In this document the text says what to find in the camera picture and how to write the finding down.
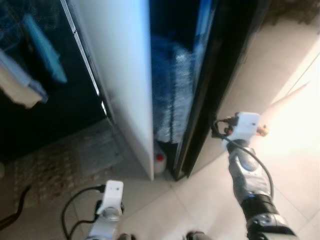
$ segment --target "black electrical cord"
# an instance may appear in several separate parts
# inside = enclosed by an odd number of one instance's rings
[[[73,197],[71,197],[67,203],[64,205],[63,207],[63,210],[62,210],[62,213],[61,213],[61,225],[62,225],[62,230],[63,230],[63,234],[65,236],[65,238],[67,240],[71,239],[71,234],[69,235],[68,234],[68,230],[67,230],[67,227],[66,227],[66,221],[65,221],[65,215],[66,215],[66,211],[67,211],[67,208],[68,206],[70,205],[70,203],[75,200],[79,195],[87,192],[87,191],[90,191],[90,190],[96,190],[96,191],[99,191],[100,193],[104,193],[105,192],[105,189],[106,189],[106,185],[102,184],[102,185],[98,185],[98,186],[91,186],[91,187],[87,187],[85,189],[82,189],[81,191],[77,192]],[[85,223],[92,223],[91,221],[87,221],[87,220],[82,220],[82,221],[85,221]],[[80,225],[82,223],[82,221],[79,221],[77,222],[73,227],[72,227],[72,230],[71,231],[75,231],[77,226]]]
[[[267,167],[263,164],[263,162],[254,154],[252,153],[251,151],[249,151],[248,149],[240,146],[239,144],[237,144],[236,142],[230,140],[229,138],[227,138],[226,135],[224,134],[221,134],[219,132],[219,129],[216,127],[218,126],[218,123],[226,123],[225,120],[222,120],[222,119],[217,119],[213,122],[213,125],[211,126],[211,129],[213,131],[215,131],[215,133],[221,138],[221,139],[224,139],[226,140],[228,143],[230,144],[233,144],[235,147],[241,149],[242,151],[246,152],[247,154],[249,154],[251,157],[254,158],[254,160],[256,160],[260,165],[261,167],[263,168],[263,170],[265,171],[268,179],[269,179],[269,182],[270,182],[270,195],[271,195],[271,198],[274,199],[274,195],[275,195],[275,190],[274,190],[274,181],[272,180],[272,176],[270,174],[270,172],[268,171]]]
[[[0,231],[5,229],[9,225],[13,224],[20,217],[22,210],[24,208],[24,203],[25,203],[25,198],[26,198],[27,192],[30,189],[31,189],[31,185],[28,185],[21,193],[19,205],[18,205],[18,209],[17,209],[16,213],[0,220]]]

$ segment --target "black refrigerator door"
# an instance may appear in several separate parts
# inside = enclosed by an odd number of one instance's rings
[[[176,180],[192,173],[209,132],[211,116],[219,110],[250,37],[268,6],[269,0],[216,1],[187,127],[172,170]]]

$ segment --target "white refrigerator door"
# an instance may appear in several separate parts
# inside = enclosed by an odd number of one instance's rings
[[[112,118],[154,179],[148,0],[71,0]]]

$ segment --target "white bottle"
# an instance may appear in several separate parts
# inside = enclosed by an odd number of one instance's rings
[[[0,162],[0,179],[5,176],[5,166]]]
[[[161,175],[167,166],[167,157],[156,141],[153,141],[154,174]]]

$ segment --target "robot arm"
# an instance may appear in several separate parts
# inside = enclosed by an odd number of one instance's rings
[[[251,137],[256,135],[259,119],[256,113],[237,113],[235,117],[221,121],[228,124],[227,134],[218,132],[216,121],[212,136],[222,138],[222,145],[229,153],[233,192],[246,219],[248,239],[298,240],[273,203],[273,183],[271,176],[267,175],[268,170],[264,170],[264,165],[256,160],[255,151],[249,148]]]

